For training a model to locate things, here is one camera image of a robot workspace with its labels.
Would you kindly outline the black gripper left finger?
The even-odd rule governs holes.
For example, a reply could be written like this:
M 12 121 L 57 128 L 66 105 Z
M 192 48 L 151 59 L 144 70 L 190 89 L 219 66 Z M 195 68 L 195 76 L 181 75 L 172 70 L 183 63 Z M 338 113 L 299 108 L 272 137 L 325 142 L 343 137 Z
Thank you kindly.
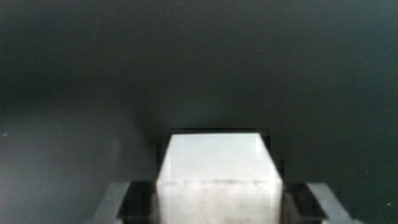
M 156 224 L 151 181 L 114 182 L 87 224 Z

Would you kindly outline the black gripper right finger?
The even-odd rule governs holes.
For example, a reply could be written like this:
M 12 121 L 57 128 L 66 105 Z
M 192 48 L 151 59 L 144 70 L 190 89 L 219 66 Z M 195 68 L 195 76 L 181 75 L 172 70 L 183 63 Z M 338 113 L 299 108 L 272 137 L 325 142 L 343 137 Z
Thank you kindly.
M 362 224 L 325 183 L 290 183 L 283 192 L 281 224 Z

